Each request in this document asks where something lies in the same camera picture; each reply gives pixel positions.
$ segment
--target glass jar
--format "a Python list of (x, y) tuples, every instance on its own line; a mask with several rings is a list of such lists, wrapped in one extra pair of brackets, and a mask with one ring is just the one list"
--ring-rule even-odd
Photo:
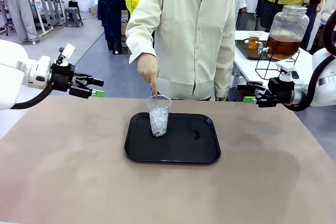
[(270, 58), (288, 59), (299, 50), (309, 24), (306, 12), (306, 7), (285, 5), (275, 15), (266, 43)]

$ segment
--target hand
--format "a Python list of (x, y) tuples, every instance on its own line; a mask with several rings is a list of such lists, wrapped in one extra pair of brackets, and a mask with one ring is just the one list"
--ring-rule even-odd
[(216, 102), (223, 102), (225, 99), (226, 97), (216, 97)]
[(318, 4), (316, 7), (316, 13), (319, 13), (322, 10), (323, 4)]
[(157, 95), (157, 77), (159, 76), (158, 59), (151, 54), (140, 54), (138, 61), (138, 73), (146, 82), (152, 85), (153, 94)]

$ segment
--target beige button-up shirt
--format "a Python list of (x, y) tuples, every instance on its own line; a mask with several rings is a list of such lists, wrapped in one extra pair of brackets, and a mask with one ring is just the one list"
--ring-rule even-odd
[[(155, 31), (155, 48), (152, 33)], [(225, 97), (235, 47), (234, 0), (140, 0), (127, 26), (130, 63), (159, 60), (158, 91), (170, 98)]]

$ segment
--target navy pants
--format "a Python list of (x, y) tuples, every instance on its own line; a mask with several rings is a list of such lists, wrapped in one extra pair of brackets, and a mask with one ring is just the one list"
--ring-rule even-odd
[(109, 49), (121, 52), (121, 0), (98, 0), (98, 19)]
[(314, 27), (314, 23), (316, 19), (316, 8), (317, 8), (317, 4), (310, 4), (306, 12), (306, 15), (309, 18), (309, 24), (308, 24), (306, 33), (304, 34), (304, 37), (301, 43), (301, 48), (304, 50), (307, 50), (308, 48), (311, 31), (313, 31), (313, 27)]

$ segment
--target cup of ice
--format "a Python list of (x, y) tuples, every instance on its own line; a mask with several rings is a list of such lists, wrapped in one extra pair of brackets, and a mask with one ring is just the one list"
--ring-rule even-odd
[(167, 132), (169, 108), (172, 100), (164, 95), (149, 97), (146, 100), (149, 109), (152, 133), (154, 136), (163, 136)]

